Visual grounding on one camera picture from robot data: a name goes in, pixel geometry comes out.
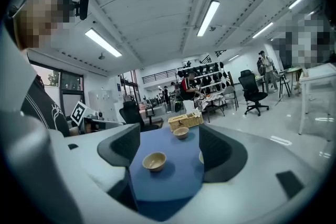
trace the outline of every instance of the railing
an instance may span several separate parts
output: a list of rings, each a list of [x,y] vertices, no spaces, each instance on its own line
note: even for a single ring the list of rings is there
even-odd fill
[[[145,84],[145,83],[152,82],[152,81],[159,80],[159,79],[174,77],[175,72],[176,72],[176,69],[171,69],[171,70],[167,70],[164,72],[160,72],[160,73],[156,73],[153,75],[143,77],[142,80],[143,80],[143,83]]]
[[[218,51],[215,51],[216,53],[216,56],[218,57],[219,55],[221,55],[223,52],[225,52],[226,50],[218,50]]]
[[[207,57],[205,57],[202,61],[201,61],[201,63],[210,63],[211,62],[211,58],[210,58],[210,56],[208,55]]]

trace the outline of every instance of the person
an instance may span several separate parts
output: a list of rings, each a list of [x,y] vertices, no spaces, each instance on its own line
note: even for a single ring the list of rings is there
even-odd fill
[[[262,50],[260,52],[261,55],[261,60],[262,60],[262,65],[265,67],[265,85],[266,85],[266,92],[268,93],[268,81],[269,78],[271,78],[271,81],[273,83],[274,86],[274,92],[278,91],[278,86],[277,86],[277,82],[275,80],[275,76],[273,73],[273,61],[269,56],[265,55],[265,52]]]
[[[195,96],[201,95],[200,92],[194,87],[195,72],[189,71],[188,77],[184,78],[181,82],[181,98],[183,100],[194,100]]]
[[[19,8],[10,8],[4,24],[13,43],[29,62],[27,49],[42,47],[71,16],[72,0],[24,0]],[[29,88],[21,111],[39,119],[46,128],[60,131],[64,137],[79,134],[77,126],[69,129],[61,108],[45,92],[39,75]]]
[[[257,67],[258,67],[258,72],[261,76],[265,75],[265,68],[263,67],[263,63],[262,63],[262,59],[261,57],[259,57],[258,61],[257,61]]]
[[[171,112],[171,108],[170,108],[170,98],[168,96],[168,90],[164,89],[164,100],[166,101],[167,104],[167,113]]]

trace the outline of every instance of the ceiling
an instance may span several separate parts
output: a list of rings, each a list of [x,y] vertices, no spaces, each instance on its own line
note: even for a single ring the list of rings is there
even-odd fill
[[[322,3],[322,0],[305,0],[289,10],[294,0],[217,1],[220,6],[210,24],[216,30],[197,37],[210,0],[90,0],[88,18],[76,19],[68,41],[50,54],[70,55],[99,72],[116,74],[169,59],[244,47],[270,22],[275,25],[260,37],[270,38],[281,18],[290,19],[293,14]],[[99,60],[104,50],[85,36],[90,28],[122,56],[116,58],[104,52],[106,58]]]

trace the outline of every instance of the man standing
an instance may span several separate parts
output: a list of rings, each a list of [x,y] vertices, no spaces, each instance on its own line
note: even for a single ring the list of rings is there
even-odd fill
[[[273,86],[274,86],[274,92],[276,92],[278,91],[278,86],[275,81],[275,76],[273,73],[273,61],[269,56],[265,55],[265,52],[263,50],[260,52],[260,55],[261,55],[261,60],[263,62],[262,65],[266,68],[266,72],[265,72],[266,92],[268,93],[269,78],[271,78]]]

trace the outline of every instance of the floor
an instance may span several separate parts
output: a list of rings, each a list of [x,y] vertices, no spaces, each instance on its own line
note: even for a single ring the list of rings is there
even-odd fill
[[[297,156],[306,161],[317,172],[323,172],[330,163],[334,147],[336,131],[335,111],[328,116],[329,101],[334,93],[330,88],[312,90],[309,101],[309,113],[306,114],[303,134],[299,135],[301,119],[301,93],[293,89],[288,97],[270,89],[268,97],[261,101],[269,106],[269,111],[261,109],[261,116],[256,110],[245,115],[246,102],[240,84],[235,86],[239,107],[235,110],[234,103],[227,101],[225,117],[220,111],[210,115],[210,124],[224,126],[253,135],[273,140],[275,143],[287,147]],[[164,118],[163,127],[169,127],[168,119],[180,113],[169,113]]]

